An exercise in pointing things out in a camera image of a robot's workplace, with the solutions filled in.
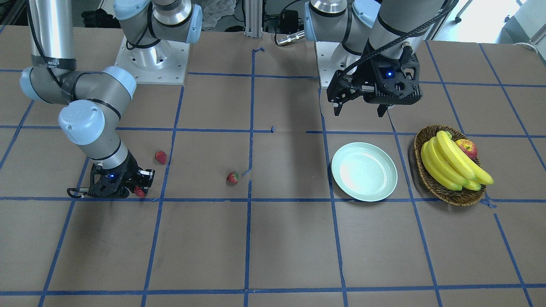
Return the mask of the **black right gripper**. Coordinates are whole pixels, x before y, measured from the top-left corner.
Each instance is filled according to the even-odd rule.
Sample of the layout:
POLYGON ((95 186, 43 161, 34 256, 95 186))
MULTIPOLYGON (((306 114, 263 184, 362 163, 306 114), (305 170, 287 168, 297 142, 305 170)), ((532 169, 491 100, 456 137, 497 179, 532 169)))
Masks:
POLYGON ((153 184, 154 169, 142 169, 137 160, 128 152, 121 165, 104 169, 99 163, 93 164, 90 171, 90 186, 68 188, 68 196, 78 199, 84 196, 94 198, 127 198, 133 194, 134 187, 147 191, 153 184))

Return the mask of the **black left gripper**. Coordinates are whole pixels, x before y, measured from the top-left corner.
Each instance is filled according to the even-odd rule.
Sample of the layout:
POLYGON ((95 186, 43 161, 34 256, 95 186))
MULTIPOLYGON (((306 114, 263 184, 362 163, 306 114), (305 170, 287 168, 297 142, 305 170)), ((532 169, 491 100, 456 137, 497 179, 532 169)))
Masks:
POLYGON ((342 71, 337 70, 326 90, 328 100, 333 103, 334 115, 340 115, 344 103, 360 96, 367 103, 379 104, 378 117, 384 117, 389 105, 416 103, 423 97, 419 85, 420 70, 416 54, 412 54, 404 64, 399 59, 378 55, 343 78, 340 76, 342 71))

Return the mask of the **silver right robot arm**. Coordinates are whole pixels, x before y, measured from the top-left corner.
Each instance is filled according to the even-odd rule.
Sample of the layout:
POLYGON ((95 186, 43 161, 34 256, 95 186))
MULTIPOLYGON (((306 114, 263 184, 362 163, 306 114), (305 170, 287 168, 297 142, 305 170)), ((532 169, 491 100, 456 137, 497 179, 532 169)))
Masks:
MULTIPOLYGON (((93 163, 90 186, 69 188, 73 198, 144 198, 155 171, 142 169, 116 132, 132 101, 136 76, 119 65, 99 74, 78 71, 70 0, 29 0, 32 66, 20 87, 33 100, 63 105, 58 123, 93 163)), ((203 10, 189 0, 116 0, 114 14, 135 66, 154 71, 174 62, 170 41, 197 43, 203 10)))

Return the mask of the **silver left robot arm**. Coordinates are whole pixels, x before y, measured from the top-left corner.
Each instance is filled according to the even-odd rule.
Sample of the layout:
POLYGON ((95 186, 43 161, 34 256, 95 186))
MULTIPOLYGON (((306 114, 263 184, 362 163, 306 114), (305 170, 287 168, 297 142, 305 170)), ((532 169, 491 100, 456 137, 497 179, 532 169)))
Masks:
POLYGON ((415 54, 429 29, 448 16, 456 0, 310 0, 305 37, 337 43, 326 97, 338 116, 362 98, 384 116, 395 105, 421 100, 421 65, 415 54))

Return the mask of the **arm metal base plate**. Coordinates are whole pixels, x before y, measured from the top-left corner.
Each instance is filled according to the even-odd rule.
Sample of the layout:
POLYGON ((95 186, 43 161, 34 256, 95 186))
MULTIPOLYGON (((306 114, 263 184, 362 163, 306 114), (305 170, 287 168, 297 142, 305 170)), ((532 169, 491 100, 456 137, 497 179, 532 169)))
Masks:
POLYGON ((162 40, 150 48, 127 49, 123 38, 115 66, 129 72, 139 85, 183 85, 191 44, 162 40))
POLYGON ((347 51, 341 42, 317 41, 315 49, 320 87, 322 89, 328 88, 334 72, 344 70, 361 57, 361 55, 355 55, 347 51))

